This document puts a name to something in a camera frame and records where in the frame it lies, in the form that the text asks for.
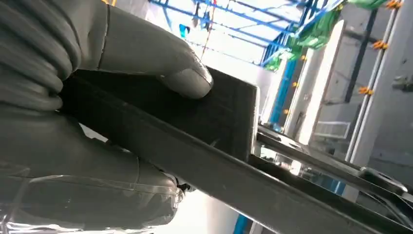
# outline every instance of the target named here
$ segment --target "wire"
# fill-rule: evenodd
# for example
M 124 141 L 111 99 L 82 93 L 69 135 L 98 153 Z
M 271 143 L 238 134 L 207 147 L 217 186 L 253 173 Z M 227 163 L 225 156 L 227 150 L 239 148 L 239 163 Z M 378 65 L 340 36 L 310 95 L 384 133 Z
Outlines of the wire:
M 215 7 L 212 8 L 211 22 L 214 22 L 214 13 L 215 13 Z M 209 26 L 208 36 L 206 37 L 205 45 L 204 45 L 204 48 L 202 49 L 201 60 L 205 54 L 205 50 L 207 48 L 208 41 L 209 41 L 209 36 L 211 36 L 211 32 L 212 32 L 212 23 Z

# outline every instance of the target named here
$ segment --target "blue steel beam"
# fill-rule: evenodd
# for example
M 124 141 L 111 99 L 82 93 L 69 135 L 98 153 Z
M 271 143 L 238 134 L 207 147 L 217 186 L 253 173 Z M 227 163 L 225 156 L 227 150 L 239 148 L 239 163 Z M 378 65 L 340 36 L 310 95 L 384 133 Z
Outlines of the blue steel beam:
M 171 22 L 171 21 L 170 21 L 170 19 L 169 19 L 169 16 L 168 16 L 167 10 L 166 10 L 165 8 L 163 8 L 163 10 L 164 10 L 165 19 L 167 20 L 167 23 L 168 23 L 169 29 L 171 29 L 171 30 L 172 30 L 172 22 Z
M 272 20 L 272 21 L 268 21 L 267 23 L 276 23 L 276 22 L 279 22 L 279 21 L 282 21 L 281 19 L 276 19 L 276 20 Z M 260 25 L 260 24 L 251 24 L 251 25 L 247 25 L 247 26 L 242 26 L 242 27 L 239 27 L 239 28 L 236 28 L 236 29 L 242 29 L 242 28 L 248 28 L 248 27 L 253 27 L 253 26 L 257 26 L 257 25 Z
M 273 40 L 273 42 L 282 44 L 282 38 L 283 38 L 283 34 L 281 33 Z M 266 50 L 263 53 L 263 57 L 261 58 L 260 66 L 265 66 L 266 64 L 264 64 L 264 62 L 267 61 L 268 57 L 270 57 L 277 50 L 278 50 L 277 46 L 268 45 Z
M 288 23 L 299 23 L 298 21 L 295 21 L 295 20 L 292 20 L 292 19 L 288 19 L 288 18 L 286 18 L 286 17 L 284 17 L 284 16 L 277 15 L 277 14 L 274 14 L 274 13 L 269 12 L 269 11 L 265 11 L 265 10 L 263 10 L 263 9 L 260 9 L 260 8 L 258 8 L 258 7 L 249 5 L 249 4 L 244 3 L 244 2 L 241 2 L 241 1 L 234 0 L 234 2 L 236 2 L 237 4 L 239 4 L 239 5 L 241 5 L 241 6 L 245 6 L 245 7 L 248 7 L 248 8 L 250 8 L 250 9 L 253 9 L 254 11 L 259 11 L 259 12 L 264 13 L 264 14 L 266 14 L 266 15 L 279 18 L 279 19 L 281 19 L 281 20 L 283 20 L 283 21 L 285 21 L 285 22 L 288 22 Z
M 267 65 L 267 63 L 269 63 L 275 56 L 279 55 L 280 53 L 281 53 L 280 50 L 274 52 L 270 57 L 268 57 L 264 62 L 262 62 L 260 66 L 264 67 L 265 65 Z
M 323 17 L 326 13 L 334 10 L 336 7 L 338 7 L 340 4 L 344 3 L 347 0 L 335 0 L 330 4 L 327 4 L 325 7 L 323 7 L 319 12 L 314 14 L 313 17 L 311 17 L 309 20 L 307 20 L 294 34 L 292 34 L 294 37 L 299 37 L 301 33 L 316 23 L 321 17 Z
M 233 11 L 233 10 L 230 10 L 230 9 L 227 9 L 227 8 L 225 8 L 225 7 L 222 7 L 222 6 L 213 4 L 213 3 L 208 2 L 208 1 L 206 1 L 206 0 L 195 0 L 195 1 L 196 1 L 196 2 L 200 2 L 200 3 L 203 3 L 203 4 L 208 5 L 208 6 L 215 7 L 215 8 L 217 8 L 217 9 L 220 9 L 220 10 L 223 10 L 223 11 L 227 11 L 227 12 L 233 13 L 233 14 L 236 15 L 236 16 L 242 17 L 242 18 L 244 18 L 244 19 L 248 19 L 248 20 L 253 21 L 253 22 L 256 22 L 256 23 L 258 23 L 258 24 L 265 25 L 265 26 L 267 26 L 267 27 L 269 27 L 269 28 L 272 28 L 272 29 L 274 29 L 274 30 L 276 30 L 276 31 L 279 31 L 279 32 L 293 33 L 293 32 L 291 32 L 291 31 L 286 30 L 285 28 L 282 28 L 282 27 L 279 27 L 279 26 L 276 26 L 276 25 L 273 25 L 273 24 L 270 24 L 270 23 L 266 23 L 266 22 L 264 22 L 264 21 L 262 21 L 262 20 L 259 20 L 259 19 L 256 19 L 256 18 L 252 18 L 252 17 L 247 16 L 247 15 L 245 15 L 245 14 L 242 14 L 242 13 L 239 13 L 239 12 L 236 12 L 236 11 Z
M 310 12 L 310 18 L 315 14 L 317 11 L 317 4 L 319 3 L 319 0 L 314 0 L 313 5 L 311 6 L 311 12 Z
M 199 20 L 203 20 L 203 21 L 206 21 L 206 22 L 209 22 L 209 23 L 212 23 L 212 24 L 216 24 L 216 25 L 222 26 L 222 27 L 224 27 L 224 28 L 230 29 L 230 30 L 232 30 L 232 31 L 234 31 L 234 32 L 238 32 L 238 33 L 241 33 L 241 34 L 250 36 L 250 37 L 252 37 L 252 38 L 261 40 L 261 41 L 263 41 L 263 42 L 265 42 L 265 43 L 268 43 L 268 44 L 271 44 L 271 45 L 274 45 L 274 46 L 279 46 L 279 47 L 281 47 L 281 48 L 286 48 L 284 45 L 281 45 L 281 44 L 279 44 L 279 43 L 275 43 L 275 42 L 270 41 L 270 40 L 268 40 L 268 39 L 266 39 L 266 38 L 263 38 L 263 37 L 260 37 L 260 36 L 257 36 L 257 35 L 254 35 L 254 34 L 251 34 L 251 33 L 248 33 L 248 32 L 244 32 L 244 31 L 242 31 L 242 30 L 239 30 L 239 29 L 236 29 L 236 28 L 233 28 L 233 27 L 226 26 L 226 25 L 223 25 L 223 24 L 221 24 L 221 23 L 214 22 L 214 21 L 209 20 L 209 19 L 204 19 L 204 18 L 199 17 L 199 16 L 197 16 L 197 15 L 191 13 L 191 12 L 181 10 L 181 9 L 179 9 L 179 8 L 176 8 L 176 7 L 173 7 L 173 6 L 164 4 L 164 3 L 162 3 L 162 2 L 158 2 L 158 1 L 151 1 L 151 2 L 152 2 L 153 4 L 156 4 L 156 5 L 159 5 L 159 6 L 162 6 L 162 7 L 165 7 L 165 8 L 168 8 L 168 9 L 171 9 L 171 10 L 174 10 L 174 11 L 177 11 L 177 12 L 180 12 L 180 13 L 182 13 L 182 14 L 195 17 L 195 18 L 197 18 L 197 19 L 199 19 Z
M 287 0 L 287 1 L 296 3 L 297 5 L 306 5 L 310 0 L 307 0 L 305 2 L 302 2 L 301 0 Z
M 192 45 L 196 45 L 196 46 L 200 46 L 200 47 L 206 48 L 207 50 L 211 50 L 211 51 L 214 51 L 214 52 L 223 54 L 223 55 L 225 55 L 225 56 L 229 56 L 229 57 L 234 58 L 234 59 L 238 59 L 238 60 L 241 60 L 241 61 L 244 61 L 244 62 L 248 62 L 248 63 L 254 64 L 254 65 L 257 65 L 257 64 L 255 64 L 254 62 L 247 61 L 247 60 L 245 60 L 245 59 L 238 58 L 238 57 L 235 57 L 235 56 L 230 55 L 230 54 L 226 54 L 226 53 L 224 53 L 224 52 L 222 52 L 222 51 L 219 51 L 219 50 L 216 50 L 216 49 L 212 49 L 211 47 L 207 47 L 207 46 L 201 45 L 201 44 L 199 44 L 199 43 L 195 43 L 195 42 L 192 42 L 192 41 L 189 41 L 189 40 L 186 40 L 186 42 L 188 42 L 189 44 L 192 44 Z
M 264 10 L 264 11 L 267 11 L 267 10 L 271 10 L 271 9 L 274 9 L 274 8 L 276 8 L 276 7 L 275 7 L 275 6 L 271 6 L 271 7 L 264 8 L 263 10 Z
M 313 0 L 309 0 L 306 4 L 307 5 L 304 8 L 304 12 L 301 15 L 300 26 L 303 25 L 307 19 L 308 11 L 310 10 L 311 5 L 313 5 Z
M 282 81 L 280 82 L 277 98 L 275 99 L 273 111 L 271 113 L 270 122 L 272 123 L 278 123 L 278 121 L 280 120 L 282 107 L 284 106 L 285 98 L 287 96 L 288 88 L 290 87 L 296 65 L 296 60 L 287 63 L 284 76 L 282 77 Z
M 232 38 L 236 38 L 236 39 L 238 39 L 238 40 L 242 40 L 242 41 L 251 43 L 251 44 L 253 44 L 253 45 L 259 46 L 259 47 L 261 47 L 261 48 L 265 48 L 265 47 L 266 47 L 265 45 L 261 45 L 261 44 L 259 44 L 259 43 L 256 43 L 256 42 L 247 40 L 247 39 L 245 39 L 245 38 L 241 38 L 241 37 L 234 36 L 234 35 L 231 35 L 231 34 L 228 34 L 228 33 L 224 33 L 224 32 L 222 32 L 222 33 L 225 34 L 225 35 L 227 35 L 227 36 L 230 36 L 230 37 L 232 37 Z

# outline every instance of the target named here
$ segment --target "light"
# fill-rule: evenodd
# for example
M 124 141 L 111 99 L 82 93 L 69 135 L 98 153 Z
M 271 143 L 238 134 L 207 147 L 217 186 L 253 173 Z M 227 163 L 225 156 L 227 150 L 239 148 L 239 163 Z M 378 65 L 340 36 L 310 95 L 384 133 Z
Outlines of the light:
M 263 112 L 261 114 L 261 123 L 267 123 L 271 116 L 271 111 L 274 107 L 275 97 L 277 96 L 278 89 L 281 84 L 282 76 L 284 75 L 285 68 L 287 67 L 287 60 L 282 59 L 278 70 L 274 73 L 274 76 L 271 77 L 272 81 L 270 88 L 268 90 L 267 98 L 264 102 Z
M 344 21 L 339 21 L 331 33 L 330 40 L 325 48 L 324 56 L 321 61 L 319 72 L 314 84 L 313 92 L 311 95 L 310 103 L 308 104 L 304 122 L 302 123 L 300 129 L 299 142 L 304 145 L 308 145 L 315 122 L 319 114 L 319 108 L 321 101 L 324 97 L 325 89 L 330 78 L 330 72 L 333 66 L 333 62 L 336 58 L 336 53 L 338 51 L 338 46 L 341 40 L 341 35 L 344 28 Z
M 312 49 L 308 49 L 307 50 L 307 54 L 304 56 L 306 59 L 306 62 L 304 64 L 304 67 L 301 71 L 301 75 L 300 75 L 300 79 L 298 81 L 298 86 L 297 89 L 294 93 L 293 99 L 291 101 L 291 105 L 290 105 L 290 110 L 292 110 L 291 114 L 287 116 L 287 119 L 285 121 L 284 124 L 284 134 L 291 134 L 291 132 L 293 131 L 293 128 L 296 123 L 297 123 L 297 117 L 298 117 L 298 113 L 300 112 L 300 110 L 297 111 L 297 107 L 299 105 L 299 103 L 301 102 L 301 95 L 304 92 L 305 89 L 305 85 L 300 85 L 300 84 L 305 84 L 306 80 L 310 77 L 307 73 L 308 70 L 310 68 L 310 64 L 311 64 L 311 59 L 313 58 L 314 55 L 314 50 Z
M 47 228 L 47 229 L 52 229 L 52 230 L 56 230 L 60 232 L 75 232 L 79 230 L 79 228 L 63 228 L 57 224 L 31 225 L 31 224 L 25 224 L 25 223 L 8 222 L 6 226 L 11 230 L 18 230 L 18 231 L 28 231 L 28 230 L 40 229 L 40 228 Z
M 271 159 L 271 161 L 275 161 L 277 157 L 277 153 L 273 150 L 267 149 L 265 147 L 261 147 L 260 157 L 265 157 L 267 159 Z
M 406 200 L 408 200 L 408 201 L 413 202 L 413 195 L 408 194 L 407 192 L 403 193 L 402 198 L 404 198 L 404 199 L 406 199 Z
M 301 170 L 301 163 L 298 161 L 293 160 L 290 167 L 291 174 L 298 176 Z

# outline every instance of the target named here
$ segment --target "green panel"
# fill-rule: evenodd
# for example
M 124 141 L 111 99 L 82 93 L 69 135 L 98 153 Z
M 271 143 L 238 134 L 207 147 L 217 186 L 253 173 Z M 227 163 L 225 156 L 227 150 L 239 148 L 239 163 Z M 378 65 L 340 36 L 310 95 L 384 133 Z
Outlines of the green panel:
M 302 46 L 299 45 L 298 38 L 288 37 L 287 47 L 291 49 L 291 51 L 283 52 L 284 58 L 287 58 L 289 61 L 296 60 L 301 56 L 302 53 Z
M 342 5 L 326 13 L 313 26 L 303 31 L 299 38 L 298 45 L 315 50 L 325 46 L 330 39 L 334 25 L 340 17 L 341 9 Z
M 387 0 L 348 0 L 349 3 L 365 9 L 376 9 Z
M 270 61 L 266 66 L 265 69 L 269 71 L 277 71 L 280 67 L 281 59 L 280 57 L 275 57 Z

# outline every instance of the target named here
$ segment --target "metal frame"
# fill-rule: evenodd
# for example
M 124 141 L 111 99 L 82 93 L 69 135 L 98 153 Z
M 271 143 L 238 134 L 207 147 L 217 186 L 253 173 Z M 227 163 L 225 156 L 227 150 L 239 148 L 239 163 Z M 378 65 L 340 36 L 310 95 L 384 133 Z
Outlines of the metal frame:
M 285 155 L 291 159 L 300 161 L 311 168 L 315 168 L 334 179 L 359 189 L 367 194 L 374 194 L 402 211 L 409 219 L 413 219 L 413 208 L 407 201 L 382 187 L 370 183 L 358 176 L 360 168 L 345 161 L 338 160 L 332 156 L 309 150 L 309 148 L 293 142 L 281 134 L 272 133 L 260 127 L 257 140 L 266 145 L 267 148 Z
M 247 7 L 249 9 L 251 9 L 251 11 L 258 11 L 258 12 L 261 12 L 265 15 L 268 15 L 268 16 L 271 16 L 271 17 L 274 18 L 274 20 L 265 22 L 265 21 L 262 21 L 260 19 L 256 19 L 254 17 L 250 17 L 247 14 L 240 13 L 240 12 L 234 11 L 232 9 L 229 9 L 228 7 L 223 7 L 223 6 L 220 6 L 220 5 L 217 5 L 217 4 L 213 4 L 210 0 L 195 0 L 195 1 L 197 3 L 205 4 L 205 5 L 208 5 L 208 6 L 211 6 L 211 7 L 215 7 L 216 9 L 226 11 L 229 14 L 234 14 L 234 15 L 237 15 L 241 18 L 248 19 L 248 20 L 254 22 L 255 24 L 247 25 L 245 27 L 240 27 L 240 28 L 233 28 L 233 27 L 227 26 L 223 22 L 216 22 L 216 21 L 212 21 L 212 20 L 209 20 L 209 19 L 205 19 L 201 16 L 195 15 L 192 12 L 184 11 L 184 10 L 181 10 L 177 7 L 171 6 L 171 5 L 169 5 L 169 0 L 164 0 L 164 1 L 163 0 L 150 0 L 151 3 L 163 7 L 165 17 L 166 17 L 169 25 L 170 25 L 170 23 L 169 23 L 170 20 L 169 20 L 168 14 L 166 12 L 166 9 L 174 10 L 174 11 L 180 12 L 182 14 L 185 14 L 185 15 L 188 15 L 188 16 L 200 19 L 200 20 L 204 20 L 205 22 L 209 22 L 209 23 L 212 23 L 212 24 L 219 25 L 221 27 L 224 27 L 224 28 L 229 29 L 231 31 L 234 31 L 236 33 L 240 33 L 240 34 L 245 35 L 247 37 L 251 37 L 253 39 L 256 39 L 258 41 L 263 42 L 265 45 L 261 45 L 260 43 L 257 43 L 255 41 L 252 41 L 252 40 L 249 40 L 249 39 L 243 39 L 239 36 L 231 35 L 231 34 L 226 33 L 227 35 L 229 35 L 230 37 L 233 37 L 235 39 L 241 39 L 243 41 L 252 43 L 254 45 L 258 45 L 260 47 L 267 47 L 267 49 L 264 51 L 262 62 L 259 64 L 260 66 L 265 66 L 269 61 L 271 61 L 271 59 L 274 56 L 277 55 L 278 50 L 280 50 L 280 49 L 289 50 L 289 48 L 286 46 L 286 43 L 287 43 L 288 36 L 291 36 L 291 35 L 294 34 L 294 31 L 292 30 L 293 25 L 301 26 L 305 23 L 305 20 L 307 19 L 308 14 L 313 15 L 316 12 L 320 12 L 320 9 L 317 8 L 318 0 L 308 0 L 305 3 L 302 3 L 302 2 L 297 1 L 297 0 L 289 0 L 289 2 L 291 2 L 289 5 L 292 5 L 292 6 L 294 6 L 294 5 L 303 5 L 303 7 L 304 7 L 303 14 L 302 14 L 300 20 L 295 21 L 295 20 L 289 19 L 286 16 L 270 12 L 269 10 L 271 9 L 271 7 L 270 8 L 258 8 L 258 7 L 255 7 L 253 5 L 242 2 L 240 0 L 230 0 L 231 2 L 234 2 L 236 4 L 239 4 L 241 6 L 244 6 L 244 7 Z M 286 28 L 282 28 L 282 27 L 279 27 L 279 26 L 274 24 L 275 22 L 279 22 L 279 21 L 287 22 L 289 24 L 289 26 L 286 27 Z M 266 26 L 266 27 L 271 28 L 273 30 L 281 32 L 281 34 L 280 34 L 281 40 L 278 41 L 276 39 L 276 40 L 271 41 L 271 40 L 263 38 L 259 35 L 254 35 L 252 33 L 248 33 L 246 31 L 242 30 L 243 28 L 256 26 L 256 25 L 263 25 L 263 26 Z

